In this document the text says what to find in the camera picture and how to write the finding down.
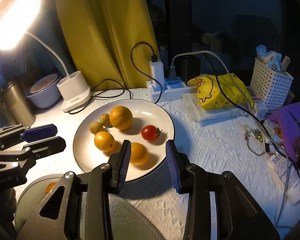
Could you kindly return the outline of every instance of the white plate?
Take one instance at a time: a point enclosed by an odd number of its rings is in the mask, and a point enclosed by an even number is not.
[[[138,179],[156,167],[165,159],[165,143],[174,139],[174,125],[169,114],[160,106],[141,99],[124,99],[104,105],[93,111],[80,124],[73,141],[73,153],[78,165],[84,172],[92,171],[102,163],[108,162],[109,154],[100,151],[94,145],[94,134],[89,131],[91,122],[99,121],[99,117],[104,113],[110,113],[115,106],[126,106],[133,115],[133,123],[129,129],[118,130],[117,128],[106,129],[118,142],[114,152],[118,152],[124,140],[143,144],[150,158],[148,163],[142,166],[129,164],[126,181]],[[141,129],[152,124],[162,129],[160,137],[150,143],[141,136]]]

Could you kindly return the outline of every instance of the white basket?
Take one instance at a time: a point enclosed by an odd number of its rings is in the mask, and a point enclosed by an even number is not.
[[[283,106],[292,81],[293,77],[289,73],[277,73],[257,58],[255,59],[250,86],[254,94],[262,99],[269,111]]]

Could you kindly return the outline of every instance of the cherry tomato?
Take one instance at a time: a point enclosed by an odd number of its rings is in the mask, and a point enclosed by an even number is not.
[[[160,136],[161,132],[162,130],[160,131],[158,127],[155,127],[154,125],[147,125],[142,128],[141,135],[146,141],[153,142]]]

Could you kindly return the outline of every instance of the table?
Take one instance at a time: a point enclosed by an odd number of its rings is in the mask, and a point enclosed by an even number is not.
[[[148,99],[146,89],[131,90],[133,98]],[[62,112],[61,101],[49,109],[41,109],[36,113],[35,126],[53,123],[58,128],[58,136],[66,140],[64,152],[37,161],[27,174],[28,182],[16,187],[17,199],[32,181],[54,173],[73,171],[81,174],[77,165],[72,143],[80,123],[98,107],[109,102],[128,98],[125,92],[119,98],[95,99],[79,114],[69,115]],[[251,117],[241,116],[215,123],[213,120],[195,123],[182,99],[159,103],[171,116],[175,125],[175,144],[179,152],[186,153],[190,162],[206,171],[221,174],[231,171],[255,198],[272,223],[278,216],[282,202],[282,190],[275,182],[266,164],[266,155],[256,156],[250,152],[244,140],[241,125],[248,124],[255,128]],[[261,152],[257,144],[251,141],[251,147]],[[14,146],[12,150],[21,149]],[[167,163],[164,162],[151,175],[127,184],[121,192],[134,207],[145,215],[167,240],[183,239],[188,196],[178,195],[172,188]],[[211,193],[212,231],[211,239],[217,239],[216,208],[214,195]],[[288,201],[285,205],[280,225],[294,226],[300,219],[300,202],[292,206]],[[288,229],[278,229],[281,238]]]

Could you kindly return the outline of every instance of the yellow plastic bag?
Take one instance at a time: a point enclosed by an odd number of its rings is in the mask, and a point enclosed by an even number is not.
[[[233,73],[231,73],[235,83],[243,91],[253,107],[253,100],[247,91],[244,83]],[[232,83],[229,74],[218,76],[220,85],[224,93],[236,104],[245,103],[245,99],[240,91]],[[197,85],[197,96],[204,109],[216,109],[232,105],[222,94],[214,75],[202,75],[188,81],[188,85]]]

